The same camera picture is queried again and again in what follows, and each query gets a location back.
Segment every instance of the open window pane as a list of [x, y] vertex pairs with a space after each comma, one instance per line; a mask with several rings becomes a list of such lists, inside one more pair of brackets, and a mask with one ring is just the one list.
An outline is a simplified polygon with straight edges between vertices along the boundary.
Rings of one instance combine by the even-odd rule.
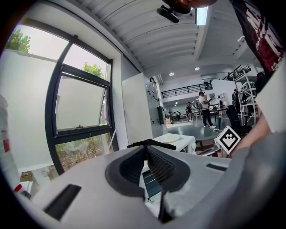
[[71, 46], [63, 63], [108, 80], [106, 78], [107, 63], [75, 44]]
[[99, 126], [105, 88], [61, 76], [56, 103], [57, 131]]
[[107, 133], [82, 140], [58, 144], [55, 148], [63, 169], [67, 171], [82, 161], [112, 153], [112, 146], [107, 152], [110, 140], [110, 134]]
[[18, 25], [5, 48], [57, 60], [67, 44], [68, 41], [48, 32]]
[[39, 169], [22, 172], [20, 175], [20, 184], [23, 189], [31, 194], [32, 197], [49, 182], [57, 178], [58, 172], [54, 165], [45, 166]]
[[104, 99], [103, 99], [103, 102], [102, 102], [99, 125], [100, 126], [109, 125], [106, 96], [104, 96]]

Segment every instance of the white table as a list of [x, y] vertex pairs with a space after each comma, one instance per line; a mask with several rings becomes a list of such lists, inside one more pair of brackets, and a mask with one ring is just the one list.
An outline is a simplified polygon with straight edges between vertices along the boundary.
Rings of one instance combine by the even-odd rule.
[[155, 141], [167, 143], [176, 146], [176, 151], [181, 151], [188, 146], [188, 153], [196, 154], [195, 149], [197, 147], [195, 137], [178, 134], [165, 134], [160, 137], [154, 138]]

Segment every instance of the window frame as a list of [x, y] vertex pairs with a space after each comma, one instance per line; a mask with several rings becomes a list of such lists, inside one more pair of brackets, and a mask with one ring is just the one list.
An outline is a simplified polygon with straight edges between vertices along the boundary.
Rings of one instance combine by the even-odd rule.
[[[50, 26], [46, 23], [39, 22], [33, 19], [26, 19], [23, 25], [27, 25], [30, 27], [34, 27], [39, 30], [43, 30], [50, 34], [53, 34], [57, 37], [63, 38], [68, 41], [68, 44], [64, 48], [62, 54], [57, 60], [55, 68], [50, 78], [50, 82], [48, 85], [47, 95], [46, 95], [46, 104], [45, 104], [45, 129], [46, 129], [46, 139], [49, 147], [50, 155], [54, 166], [59, 175], [64, 173], [64, 169], [59, 160], [58, 154], [56, 152], [55, 145], [62, 144], [66, 142], [72, 142], [75, 140], [86, 139], [89, 137], [99, 136], [102, 134], [110, 133], [110, 137], [114, 134], [115, 131], [115, 122], [114, 122], [114, 111], [113, 111], [113, 100], [112, 100], [112, 64], [113, 60], [108, 59], [102, 53], [87, 45], [83, 41], [78, 39], [77, 35], [70, 35], [60, 29], [57, 29], [53, 26]], [[110, 75], [110, 82], [101, 79], [99, 77], [95, 77], [94, 75], [84, 72], [83, 70], [77, 69], [73, 66], [69, 66], [64, 64], [63, 61], [68, 54], [71, 46], [73, 44], [78, 45], [79, 47], [85, 49], [96, 57], [107, 63], [107, 76]], [[58, 96], [59, 83], [62, 73], [69, 73], [75, 76], [67, 75], [71, 78], [76, 78], [78, 80], [82, 80], [84, 82], [88, 82], [91, 84], [95, 84], [100, 87], [105, 88], [106, 93], [106, 106], [108, 113], [108, 122], [109, 124], [104, 126], [94, 126], [94, 127], [84, 127], [80, 129], [66, 130], [66, 131], [57, 131], [56, 129], [56, 101]], [[118, 151], [118, 142], [116, 135], [114, 136], [112, 147], [114, 151]]]

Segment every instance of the floor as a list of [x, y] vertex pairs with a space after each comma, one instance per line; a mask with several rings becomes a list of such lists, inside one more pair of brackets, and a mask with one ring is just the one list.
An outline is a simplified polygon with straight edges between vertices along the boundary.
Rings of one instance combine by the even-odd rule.
[[[211, 117], [212, 123], [215, 124], [215, 117]], [[248, 122], [248, 125], [253, 125], [254, 120], [251, 119]], [[220, 129], [223, 130], [227, 125], [230, 126], [230, 121], [226, 114], [222, 115]], [[186, 122], [186, 119], [180, 119], [180, 121], [174, 121], [174, 124], [171, 128], [167, 128], [168, 133], [194, 136], [196, 140], [212, 140], [214, 139], [220, 131], [214, 131], [209, 127], [204, 127], [201, 117], [197, 117], [197, 121]]]

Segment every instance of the ceiling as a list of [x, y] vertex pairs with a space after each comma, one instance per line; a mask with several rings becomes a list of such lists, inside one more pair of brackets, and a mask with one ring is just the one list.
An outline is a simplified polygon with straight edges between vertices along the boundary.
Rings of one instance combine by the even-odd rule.
[[162, 0], [77, 0], [100, 18], [146, 69], [171, 56], [192, 55], [198, 26], [194, 15], [174, 24], [156, 9]]
[[[63, 0], [51, 1], [64, 5]], [[175, 71], [181, 72], [177, 77], [190, 76], [196, 66], [201, 71], [208, 66], [207, 71], [196, 74], [209, 74], [222, 72], [222, 65], [234, 68], [250, 61], [259, 65], [244, 39], [238, 42], [242, 29], [229, 0], [218, 0], [209, 7], [206, 26], [195, 25], [194, 11], [180, 17], [177, 24], [170, 22], [156, 12], [166, 5], [162, 0], [65, 2], [73, 5], [69, 10], [75, 11], [76, 6], [97, 21], [111, 34], [108, 39], [147, 76], [161, 74], [167, 80], [168, 74]]]

